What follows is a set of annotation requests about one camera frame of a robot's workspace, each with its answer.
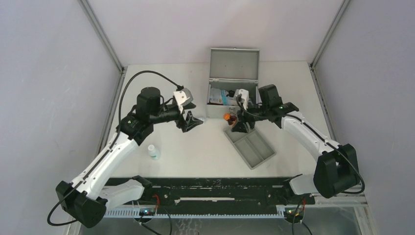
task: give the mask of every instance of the small bottle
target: small bottle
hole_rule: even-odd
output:
[[[238,118],[235,115],[231,115],[231,114],[224,114],[223,115],[223,119],[225,119],[226,121],[228,121],[228,125],[229,126],[232,126],[232,127],[238,121]]]
[[[150,155],[153,160],[158,160],[160,158],[160,151],[151,144],[148,146],[148,155]]]

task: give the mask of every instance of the black cable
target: black cable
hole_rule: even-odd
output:
[[[239,102],[238,102],[238,99],[236,100],[236,103],[238,103],[238,106],[244,111],[244,112],[246,112],[247,114],[249,114],[249,115],[251,115],[251,116],[254,116],[254,117],[258,117],[259,118],[259,116],[256,116],[256,115],[253,115],[253,114],[251,114],[251,113],[248,113],[240,104],[239,104]],[[297,116],[294,116],[294,115],[290,115],[290,114],[285,114],[285,115],[282,115],[281,117],[292,117],[292,118],[295,118],[295,119],[297,119],[301,124],[304,124],[304,126],[306,126],[311,132],[313,132],[313,134],[314,135],[316,135],[320,140],[322,140],[323,142],[325,142],[325,139],[323,138],[323,137],[321,137],[310,125],[308,125],[306,122],[303,122],[302,120],[301,120],[301,118],[299,118],[299,117],[297,117]],[[357,174],[357,177],[359,177],[359,180],[360,180],[360,182],[361,182],[361,184],[362,184],[362,188],[359,190],[359,191],[356,191],[356,192],[349,192],[349,191],[343,191],[342,193],[345,193],[345,194],[360,194],[360,193],[362,193],[362,192],[364,192],[365,191],[365,188],[366,188],[366,184],[365,184],[365,181],[363,180],[363,177],[360,175],[360,173],[359,173],[359,171],[354,167],[354,165],[349,161],[349,159],[347,159],[347,157],[342,153],[342,152],[340,152],[336,147],[334,147],[332,144],[330,144],[329,142],[327,142],[326,143],[329,147],[331,147],[334,151],[336,151],[340,156],[342,156],[343,157],[343,159],[351,166],[351,168],[353,169],[353,171]]]
[[[117,135],[116,135],[116,137],[115,137],[115,139],[114,139],[114,141],[111,143],[111,145],[110,145],[110,148],[104,153],[104,155],[102,155],[102,157],[101,158],[99,158],[99,160],[92,166],[92,168],[85,174],[85,176],[83,177],[83,180],[85,180],[85,179],[87,179],[88,178],[88,176],[89,176],[89,174],[91,174],[91,172],[99,165],[99,163],[105,158],[105,156],[108,154],[108,152],[110,152],[110,150],[113,148],[113,146],[114,146],[114,144],[116,143],[116,141],[118,140],[118,137],[119,137],[119,135],[120,135],[120,132],[121,132],[121,130],[120,130],[120,128],[121,128],[121,107],[122,107],[122,101],[124,100],[124,95],[125,95],[125,92],[127,91],[127,88],[128,88],[128,86],[130,85],[130,83],[134,80],[134,78],[136,78],[137,76],[139,76],[140,74],[143,74],[143,73],[153,73],[153,74],[156,74],[156,75],[158,75],[158,76],[160,76],[160,77],[162,77],[162,78],[164,78],[164,79],[166,79],[167,81],[169,81],[170,83],[172,83],[173,85],[175,85],[176,87],[177,87],[177,89],[180,89],[180,88],[182,88],[181,86],[179,86],[179,85],[177,85],[177,83],[175,83],[175,82],[173,82],[172,80],[170,80],[169,78],[167,78],[166,76],[164,76],[163,74],[161,74],[161,73],[159,73],[159,72],[156,72],[156,71],[151,71],[151,70],[143,70],[143,71],[140,71],[140,72],[138,72],[138,73],[136,73],[136,74],[134,74],[131,78],[130,78],[130,80],[128,80],[128,82],[127,82],[127,84],[125,85],[125,87],[124,87],[124,90],[122,91],[122,94],[121,94],[121,98],[119,99],[119,107],[118,107],[118,128],[117,128],[117,130],[116,130],[116,133],[117,133]]]
[[[143,227],[145,227],[146,229],[148,229],[148,230],[150,230],[152,233],[154,233],[154,234],[157,234],[157,235],[161,235],[161,234],[159,234],[159,233],[157,233],[156,231],[154,231],[152,228],[150,228],[150,227],[148,227],[147,225],[145,225],[145,224],[141,224],[141,226],[143,226]]]
[[[128,112],[128,115],[132,114],[134,112],[134,110],[136,110],[137,105],[133,105],[130,112]]]
[[[168,99],[166,102],[164,102],[163,103],[163,105],[166,105],[166,104],[168,104],[170,101],[172,101],[173,100],[173,97],[171,97],[170,99]]]
[[[313,233],[311,232],[310,228],[304,222],[301,222],[301,224],[304,225],[304,227],[308,230],[308,232],[310,233],[310,235],[313,235]]]
[[[127,84],[124,87],[124,90],[122,91],[122,95],[121,98],[119,100],[119,107],[118,107],[118,128],[116,130],[116,137],[114,138],[114,141],[111,143],[109,149],[107,149],[107,151],[104,152],[104,154],[98,159],[98,161],[91,167],[91,169],[85,174],[84,177],[82,177],[83,180],[86,180],[88,178],[88,176],[93,172],[93,170],[101,163],[101,161],[105,158],[105,156],[112,150],[113,146],[115,145],[116,141],[118,140],[118,137],[120,135],[121,132],[121,106],[122,106],[122,101],[124,99],[124,95],[125,92],[127,91],[128,86],[130,85],[130,83],[134,80],[134,78],[136,78],[138,75],[143,74],[143,73],[153,73],[156,74],[164,79],[166,79],[167,81],[169,81],[170,83],[172,83],[173,85],[175,85],[177,87],[177,89],[182,89],[182,86],[179,86],[177,83],[173,82],[172,80],[170,80],[169,78],[167,78],[166,76],[164,76],[163,74],[156,72],[156,71],[151,71],[151,70],[143,70],[140,71],[136,74],[134,74],[130,80],[127,82]],[[80,185],[81,185],[82,181],[80,181],[68,194],[66,194],[62,200],[60,200],[53,208],[52,210],[50,210],[49,215],[47,216],[47,223],[51,226],[64,226],[64,225],[68,225],[71,223],[76,222],[77,220],[73,220],[73,221],[69,221],[66,223],[61,223],[61,224],[55,224],[52,223],[50,221],[50,217],[52,216],[53,212],[56,210],[56,208],[67,198],[68,195],[70,195],[74,190],[76,190]]]
[[[142,203],[142,202],[143,202],[143,203],[150,203],[150,204],[152,204],[152,205],[156,205],[156,206],[160,207],[161,209],[163,209],[163,210],[166,212],[166,214],[167,214],[167,216],[168,216],[168,218],[169,218],[169,222],[170,222],[170,233],[169,233],[169,235],[171,235],[171,233],[172,233],[172,231],[173,231],[173,222],[172,222],[172,220],[171,220],[171,216],[170,216],[170,214],[167,212],[167,210],[166,210],[164,207],[162,207],[160,204],[158,204],[158,203],[149,202],[149,201],[142,201],[142,200],[138,200],[138,202],[139,202],[139,203]],[[150,229],[148,226],[144,226],[144,224],[143,224],[143,223],[141,223],[141,225],[142,225],[143,227],[145,227],[146,229],[150,230],[151,232],[153,232],[153,233],[155,233],[155,234],[157,234],[157,235],[161,235],[161,234],[157,233],[156,231],[154,231],[154,230]]]
[[[294,223],[295,223],[295,221],[296,221],[297,211],[298,211],[298,209],[300,208],[300,205],[301,205],[301,203],[303,202],[303,200],[304,200],[304,199],[305,199],[305,197],[302,197],[302,198],[300,199],[300,201],[299,201],[299,203],[298,203],[298,205],[297,205],[296,211],[294,212],[293,223],[291,224],[291,233],[292,233],[293,235],[295,235],[295,233],[294,233]]]
[[[60,224],[55,224],[55,223],[53,223],[51,220],[50,220],[50,217],[52,216],[52,214],[53,214],[53,212],[56,210],[56,208],[74,191],[74,190],[76,190],[80,185],[81,185],[81,183],[82,183],[82,181],[79,181],[79,183],[69,192],[69,193],[67,193],[58,203],[56,203],[56,205],[50,210],[50,212],[49,212],[49,214],[47,215],[47,223],[50,225],[50,226],[55,226],[55,227],[57,227],[57,226],[64,226],[64,225],[68,225],[68,224],[71,224],[71,223],[74,223],[74,222],[76,222],[76,221],[78,221],[77,219],[75,219],[75,220],[72,220],[72,221],[69,221],[69,222],[65,222],[65,223],[60,223]]]
[[[269,119],[270,117],[263,117],[263,116],[258,116],[258,115],[255,115],[255,114],[251,114],[250,112],[248,112],[248,111],[246,111],[246,109],[241,105],[241,103],[239,102],[239,100],[238,100],[238,98],[239,97],[237,97],[236,98],[236,103],[238,104],[238,106],[241,108],[241,110],[242,111],[244,111],[245,113],[247,113],[247,114],[249,114],[249,115],[251,115],[251,116],[253,116],[253,117],[256,117],[256,118],[261,118],[261,119]]]

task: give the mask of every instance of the black joint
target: black joint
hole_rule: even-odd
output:
[[[291,189],[290,181],[294,178],[297,178],[297,177],[301,176],[301,175],[302,174],[296,175],[292,178],[289,178],[289,179],[285,180],[282,183],[282,189],[284,190],[284,193],[283,193],[282,197],[285,199],[285,201],[287,203],[295,204],[296,202],[293,202],[293,199],[297,199],[297,201],[299,200],[298,196],[295,195],[294,191]]]
[[[92,228],[98,224],[107,210],[105,204],[108,200],[100,197],[92,200],[86,197],[84,193],[73,190],[73,187],[64,181],[56,186],[56,193],[59,200],[63,200],[66,196],[61,203],[62,209],[87,228]]]
[[[132,177],[132,179],[137,180],[144,187],[144,193],[141,196],[142,200],[150,201],[153,197],[153,183],[139,175]]]
[[[178,92],[178,91],[181,91],[181,90],[183,90],[183,89],[184,89],[184,86],[180,86],[180,85],[178,85],[178,86],[177,86],[177,90],[176,90],[176,91]]]
[[[148,120],[149,115],[158,115],[160,111],[160,90],[155,87],[146,87],[137,95],[136,116]]]
[[[261,96],[262,106],[266,109],[275,108],[282,104],[282,98],[278,94],[275,85],[271,84],[258,89]]]
[[[153,132],[153,124],[137,119],[135,115],[127,115],[121,120],[121,131],[128,135],[128,138],[135,140],[141,145],[145,138]]]
[[[340,145],[338,150],[359,170],[353,146]],[[348,162],[333,150],[319,156],[313,181],[317,191],[323,197],[330,198],[357,185],[359,177]]]

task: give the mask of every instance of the red wire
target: red wire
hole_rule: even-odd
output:
[[[305,198],[303,198],[302,200],[302,210],[301,212],[303,212],[305,210]]]
[[[154,194],[153,197],[157,198],[157,204],[160,204],[160,199],[159,196],[157,194]]]

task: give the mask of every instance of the floor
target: floor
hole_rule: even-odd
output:
[[[125,82],[142,70],[158,71],[178,84],[189,88],[197,108],[195,117],[206,116],[209,63],[130,65]],[[275,84],[283,102],[292,102],[316,128],[325,135],[328,129],[322,108],[306,62],[260,62],[259,86]],[[129,86],[122,105],[125,115],[136,103],[140,90],[147,86],[160,89],[164,97],[171,97],[175,87],[154,74],[143,74]],[[114,119],[115,130],[118,120]],[[313,173],[315,161],[290,134],[275,124],[261,121],[256,129],[267,139],[275,156],[251,170],[223,133],[227,123],[209,118],[188,133],[182,133],[175,123],[154,126],[154,132],[125,159],[113,177],[141,175],[144,177],[278,177],[299,173]],[[161,158],[152,160],[147,146],[154,144],[161,150]]]

